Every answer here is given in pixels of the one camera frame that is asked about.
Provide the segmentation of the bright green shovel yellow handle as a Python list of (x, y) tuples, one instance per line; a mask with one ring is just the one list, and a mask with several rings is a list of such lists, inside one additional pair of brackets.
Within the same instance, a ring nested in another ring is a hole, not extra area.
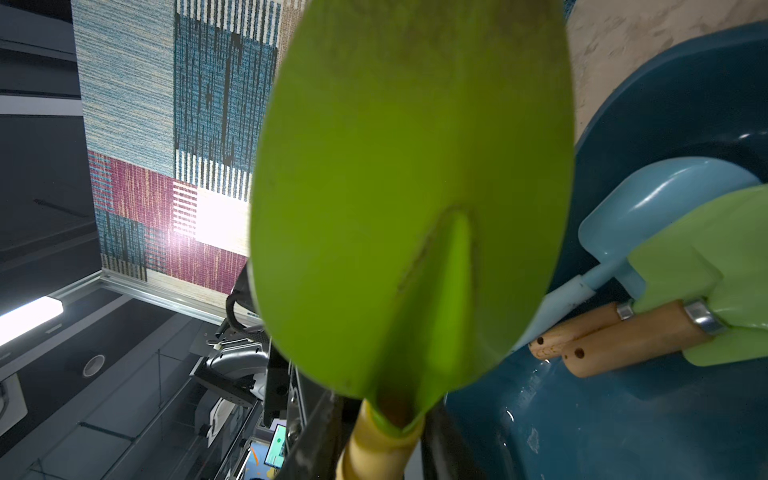
[(313, 1), (255, 160), (252, 295), (278, 351), (361, 402), (337, 479), (400, 477), (554, 274), (574, 170), (559, 1)]

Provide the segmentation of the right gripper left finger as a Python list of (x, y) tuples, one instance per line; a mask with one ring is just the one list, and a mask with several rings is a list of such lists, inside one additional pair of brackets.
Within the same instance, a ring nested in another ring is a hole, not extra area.
[(289, 448), (277, 480), (332, 480), (343, 450), (344, 401), (332, 392), (320, 398), (297, 442)]

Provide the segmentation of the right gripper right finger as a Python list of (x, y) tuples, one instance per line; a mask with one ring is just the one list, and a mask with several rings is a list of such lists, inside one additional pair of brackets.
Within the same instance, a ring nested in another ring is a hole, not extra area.
[(425, 479), (474, 477), (471, 453), (442, 402), (425, 417), (421, 451)]

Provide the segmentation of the light green shovel wooden handle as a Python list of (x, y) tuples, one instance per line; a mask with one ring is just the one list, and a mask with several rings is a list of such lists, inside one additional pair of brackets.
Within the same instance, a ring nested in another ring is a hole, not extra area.
[(767, 355), (767, 188), (723, 195), (636, 247), (633, 314), (566, 344), (577, 377), (680, 352), (699, 367)]

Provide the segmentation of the light blue shovel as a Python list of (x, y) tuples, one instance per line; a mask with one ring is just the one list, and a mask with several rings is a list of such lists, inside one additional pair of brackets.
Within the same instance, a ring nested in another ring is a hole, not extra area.
[(578, 241), (598, 264), (548, 293), (513, 346), (517, 351), (591, 299), (616, 279), (634, 299), (645, 281), (627, 257), (643, 242), (690, 211), (762, 181), (734, 163), (711, 157), (677, 157), (635, 171), (580, 224)]

